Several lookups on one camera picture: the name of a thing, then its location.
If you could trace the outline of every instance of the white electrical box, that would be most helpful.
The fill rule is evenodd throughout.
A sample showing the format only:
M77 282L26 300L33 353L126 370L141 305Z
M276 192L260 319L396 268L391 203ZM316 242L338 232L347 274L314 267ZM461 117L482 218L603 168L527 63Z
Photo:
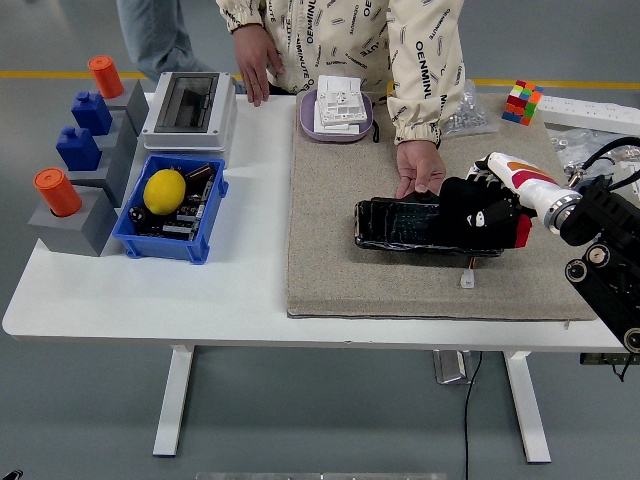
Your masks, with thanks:
M358 78L320 75L317 101L320 122L325 128L367 121Z
M166 72L142 127L154 152L202 153L228 162L238 106L228 73Z

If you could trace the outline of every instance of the white table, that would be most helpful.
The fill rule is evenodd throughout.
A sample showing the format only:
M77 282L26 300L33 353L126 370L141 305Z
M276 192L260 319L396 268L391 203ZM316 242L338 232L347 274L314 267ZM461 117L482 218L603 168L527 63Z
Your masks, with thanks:
M238 97L223 199L205 265L49 252L38 241L4 316L18 339L150 342L173 357L154 455L176 453L196 345L502 351L527 458L550 461L526 355L624 352L600 320L499 322L287 317L285 252L295 97L254 108ZM129 182L145 153L139 149Z

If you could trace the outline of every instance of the black device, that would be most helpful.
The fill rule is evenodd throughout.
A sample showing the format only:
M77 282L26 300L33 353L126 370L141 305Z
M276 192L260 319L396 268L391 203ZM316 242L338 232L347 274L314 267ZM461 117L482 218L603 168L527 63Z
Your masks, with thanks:
M372 198L358 202L355 222L355 242L361 248L476 257L497 257L503 252L472 246L464 238L456 242L437 203Z
M640 353L640 211L598 177L560 228L572 246L594 238L570 261L567 280L631 353Z

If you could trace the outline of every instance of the electrical distribution box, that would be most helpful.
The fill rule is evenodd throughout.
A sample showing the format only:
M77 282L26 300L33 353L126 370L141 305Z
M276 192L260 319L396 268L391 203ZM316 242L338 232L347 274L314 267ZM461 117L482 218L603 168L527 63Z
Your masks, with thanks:
M142 129L144 146L228 161L237 109L228 73L163 73Z

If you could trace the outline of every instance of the white electrical socket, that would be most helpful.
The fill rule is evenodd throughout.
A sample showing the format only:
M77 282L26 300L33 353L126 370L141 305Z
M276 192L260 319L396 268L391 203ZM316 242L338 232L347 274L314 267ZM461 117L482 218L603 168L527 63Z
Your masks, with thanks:
M547 123L640 135L640 110L637 108L545 95L538 103L538 110Z

